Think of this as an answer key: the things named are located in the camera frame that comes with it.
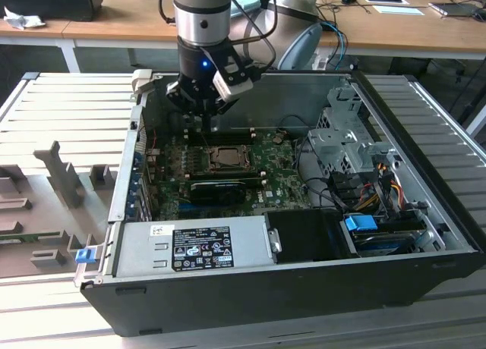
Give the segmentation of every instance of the barcode sticker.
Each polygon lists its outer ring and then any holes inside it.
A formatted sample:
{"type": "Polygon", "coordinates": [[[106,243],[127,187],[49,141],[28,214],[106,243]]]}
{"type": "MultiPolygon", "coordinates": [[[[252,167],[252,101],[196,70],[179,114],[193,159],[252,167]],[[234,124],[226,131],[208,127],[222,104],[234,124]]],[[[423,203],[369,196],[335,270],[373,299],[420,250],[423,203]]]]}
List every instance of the barcode sticker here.
{"type": "Polygon", "coordinates": [[[150,226],[150,236],[172,235],[175,225],[152,225],[150,226]]]}

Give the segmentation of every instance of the white tissue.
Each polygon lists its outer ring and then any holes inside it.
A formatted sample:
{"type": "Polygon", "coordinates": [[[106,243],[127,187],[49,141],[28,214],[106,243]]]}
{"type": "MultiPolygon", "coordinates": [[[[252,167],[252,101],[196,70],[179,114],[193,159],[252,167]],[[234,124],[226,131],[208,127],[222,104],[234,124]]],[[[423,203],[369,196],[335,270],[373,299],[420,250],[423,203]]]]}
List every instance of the white tissue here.
{"type": "Polygon", "coordinates": [[[40,17],[37,17],[36,15],[23,16],[12,13],[7,8],[4,8],[4,10],[6,16],[3,17],[3,20],[12,25],[14,28],[24,30],[25,28],[41,27],[46,25],[46,23],[43,23],[43,21],[40,20],[40,17]]]}

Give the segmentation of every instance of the motherboard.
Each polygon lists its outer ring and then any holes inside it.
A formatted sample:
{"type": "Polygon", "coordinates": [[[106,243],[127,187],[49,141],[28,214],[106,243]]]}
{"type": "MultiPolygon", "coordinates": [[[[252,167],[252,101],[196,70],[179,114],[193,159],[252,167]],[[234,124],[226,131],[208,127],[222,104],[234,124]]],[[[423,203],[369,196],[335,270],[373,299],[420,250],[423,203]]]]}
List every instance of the motherboard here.
{"type": "Polygon", "coordinates": [[[173,137],[160,146],[153,160],[159,218],[208,219],[308,209],[311,204],[295,170],[292,141],[274,130],[248,133],[221,136],[225,145],[217,145],[214,134],[200,134],[173,137]]]}

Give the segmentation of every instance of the paper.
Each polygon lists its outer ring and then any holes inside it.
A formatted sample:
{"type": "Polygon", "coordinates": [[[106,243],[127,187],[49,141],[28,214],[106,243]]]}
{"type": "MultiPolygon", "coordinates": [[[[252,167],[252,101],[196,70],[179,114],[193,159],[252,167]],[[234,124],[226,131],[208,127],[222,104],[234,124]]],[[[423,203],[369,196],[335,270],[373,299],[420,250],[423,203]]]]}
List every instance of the paper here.
{"type": "Polygon", "coordinates": [[[3,20],[9,23],[12,27],[24,30],[25,28],[42,27],[46,25],[40,20],[40,17],[36,15],[23,16],[19,14],[12,13],[7,8],[4,8],[5,16],[3,20]]]}
{"type": "Polygon", "coordinates": [[[401,6],[382,6],[373,5],[376,11],[381,14],[401,14],[401,15],[424,15],[420,10],[416,8],[404,8],[401,6]]]}

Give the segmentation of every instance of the black plastic cover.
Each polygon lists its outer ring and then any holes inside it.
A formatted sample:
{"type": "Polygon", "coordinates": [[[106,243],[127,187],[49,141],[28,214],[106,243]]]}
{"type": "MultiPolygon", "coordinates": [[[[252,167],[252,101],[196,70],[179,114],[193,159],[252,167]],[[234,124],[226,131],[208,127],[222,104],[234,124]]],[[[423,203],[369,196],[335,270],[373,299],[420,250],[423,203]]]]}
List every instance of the black plastic cover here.
{"type": "Polygon", "coordinates": [[[272,211],[265,214],[267,228],[279,233],[282,252],[277,263],[317,262],[350,258],[339,222],[330,209],[272,211]]]}

